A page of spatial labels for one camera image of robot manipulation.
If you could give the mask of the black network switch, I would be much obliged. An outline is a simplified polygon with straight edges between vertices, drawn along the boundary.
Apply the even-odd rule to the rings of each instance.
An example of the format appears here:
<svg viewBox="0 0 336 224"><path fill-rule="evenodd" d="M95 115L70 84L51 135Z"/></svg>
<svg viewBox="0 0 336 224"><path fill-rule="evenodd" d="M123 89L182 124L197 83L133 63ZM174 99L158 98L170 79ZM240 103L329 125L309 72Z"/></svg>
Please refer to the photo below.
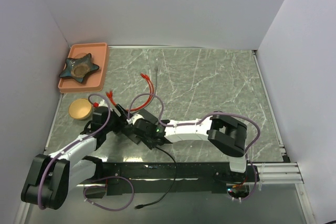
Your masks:
<svg viewBox="0 0 336 224"><path fill-rule="evenodd" d="M146 109L131 116L131 124L127 124L122 133L133 143L151 140L155 133L158 119Z"/></svg>

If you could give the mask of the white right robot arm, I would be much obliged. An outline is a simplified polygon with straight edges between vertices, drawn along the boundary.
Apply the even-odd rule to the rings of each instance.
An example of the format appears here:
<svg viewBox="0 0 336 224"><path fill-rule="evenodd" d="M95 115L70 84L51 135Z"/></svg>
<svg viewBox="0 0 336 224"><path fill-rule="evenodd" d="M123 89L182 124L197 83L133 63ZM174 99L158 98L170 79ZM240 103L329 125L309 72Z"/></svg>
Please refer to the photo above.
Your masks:
<svg viewBox="0 0 336 224"><path fill-rule="evenodd" d="M233 180L239 182L248 175L245 157L247 126L232 116L216 114L204 120L153 123L138 113L128 119L128 124L149 149L177 142L209 141L228 156L229 174Z"/></svg>

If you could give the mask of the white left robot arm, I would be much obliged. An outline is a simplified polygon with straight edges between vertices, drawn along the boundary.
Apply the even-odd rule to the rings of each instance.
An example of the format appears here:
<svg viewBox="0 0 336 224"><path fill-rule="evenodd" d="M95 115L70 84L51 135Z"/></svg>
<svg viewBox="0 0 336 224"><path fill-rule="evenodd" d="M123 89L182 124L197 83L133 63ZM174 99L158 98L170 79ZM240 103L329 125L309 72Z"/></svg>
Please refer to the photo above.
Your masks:
<svg viewBox="0 0 336 224"><path fill-rule="evenodd" d="M127 125L127 113L121 106L111 109L100 105L92 119L70 144L49 155L34 157L20 198L23 202L57 210L65 202L70 190L89 180L98 183L103 179L103 161L90 156L107 139Z"/></svg>

